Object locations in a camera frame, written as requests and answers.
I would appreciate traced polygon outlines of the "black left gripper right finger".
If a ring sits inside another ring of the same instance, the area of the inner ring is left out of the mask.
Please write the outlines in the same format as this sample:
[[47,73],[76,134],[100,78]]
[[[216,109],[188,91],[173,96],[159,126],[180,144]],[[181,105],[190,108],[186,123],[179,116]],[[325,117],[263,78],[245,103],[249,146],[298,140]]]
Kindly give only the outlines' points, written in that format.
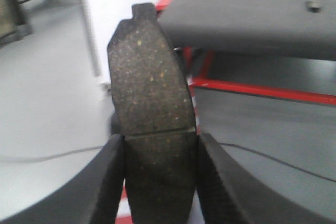
[[197,193],[206,223],[330,223],[275,192],[210,135],[198,142]]

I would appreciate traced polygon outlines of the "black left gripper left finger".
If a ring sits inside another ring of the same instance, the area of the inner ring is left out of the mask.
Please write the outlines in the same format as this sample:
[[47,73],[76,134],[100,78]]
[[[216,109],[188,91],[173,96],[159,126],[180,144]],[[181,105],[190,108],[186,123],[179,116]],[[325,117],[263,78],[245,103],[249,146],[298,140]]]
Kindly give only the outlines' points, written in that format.
[[2,223],[115,223],[123,166],[123,137],[115,134],[68,183]]

